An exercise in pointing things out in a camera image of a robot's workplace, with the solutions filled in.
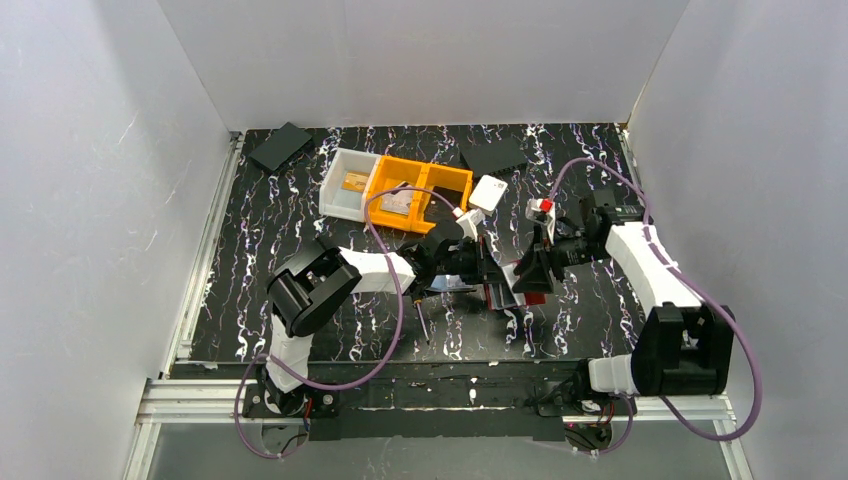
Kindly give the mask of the red card holder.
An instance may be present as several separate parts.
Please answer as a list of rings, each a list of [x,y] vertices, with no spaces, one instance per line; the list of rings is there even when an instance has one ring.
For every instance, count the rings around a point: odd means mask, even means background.
[[[495,280],[484,284],[486,302],[490,310],[507,310],[546,303],[544,293],[516,293],[512,290],[518,280],[514,274],[515,266],[515,262],[498,265]]]

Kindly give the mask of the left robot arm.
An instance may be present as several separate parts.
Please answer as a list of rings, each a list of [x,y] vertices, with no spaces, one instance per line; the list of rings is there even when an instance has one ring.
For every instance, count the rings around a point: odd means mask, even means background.
[[[274,413],[294,414],[306,402],[312,341],[359,293],[394,293],[419,302],[446,291],[483,286],[503,293],[509,281],[482,237],[443,223],[386,254],[333,245],[319,236],[279,267],[266,284],[272,340],[257,381]]]

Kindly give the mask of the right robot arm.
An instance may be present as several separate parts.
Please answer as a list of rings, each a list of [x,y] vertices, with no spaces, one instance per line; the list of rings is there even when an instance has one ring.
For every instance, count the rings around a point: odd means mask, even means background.
[[[696,396],[724,391],[734,340],[727,319],[661,260],[664,249],[640,204],[620,204],[610,190],[579,202],[581,221],[558,218],[552,200],[531,199],[531,245],[513,269],[517,294],[550,294],[571,267],[610,259],[646,315],[630,354],[583,360],[567,381],[573,400],[612,395]]]

